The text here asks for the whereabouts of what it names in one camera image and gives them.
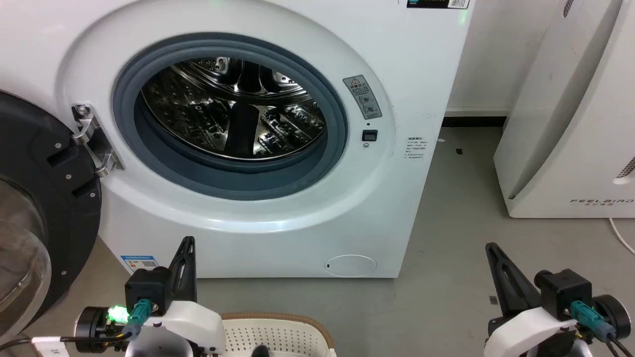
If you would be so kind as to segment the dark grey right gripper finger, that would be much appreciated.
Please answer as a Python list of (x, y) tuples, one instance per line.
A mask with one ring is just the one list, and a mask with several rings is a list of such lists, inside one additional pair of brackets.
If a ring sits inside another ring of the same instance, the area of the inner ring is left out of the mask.
[(541, 307), (538, 290), (496, 242), (486, 244), (485, 252), (504, 318)]

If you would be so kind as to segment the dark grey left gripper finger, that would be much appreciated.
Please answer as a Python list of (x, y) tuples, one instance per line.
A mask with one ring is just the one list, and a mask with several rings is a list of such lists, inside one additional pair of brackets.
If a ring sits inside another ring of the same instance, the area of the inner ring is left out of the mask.
[(195, 238), (184, 237), (169, 266), (169, 302), (197, 302)]

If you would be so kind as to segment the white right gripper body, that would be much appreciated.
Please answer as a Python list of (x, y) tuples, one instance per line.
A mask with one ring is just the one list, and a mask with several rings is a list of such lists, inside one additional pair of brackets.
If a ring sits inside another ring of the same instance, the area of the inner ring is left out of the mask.
[(560, 321), (538, 307), (521, 312), (498, 327), (487, 340), (484, 357), (519, 357), (542, 343), (562, 328), (575, 326), (577, 321)]

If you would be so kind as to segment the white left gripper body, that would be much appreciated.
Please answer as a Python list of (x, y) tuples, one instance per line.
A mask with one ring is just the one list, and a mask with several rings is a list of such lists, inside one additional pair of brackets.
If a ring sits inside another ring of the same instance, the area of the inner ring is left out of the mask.
[(150, 317), (129, 343), (127, 357), (220, 357), (225, 354), (222, 317), (196, 302), (172, 302), (163, 316)]

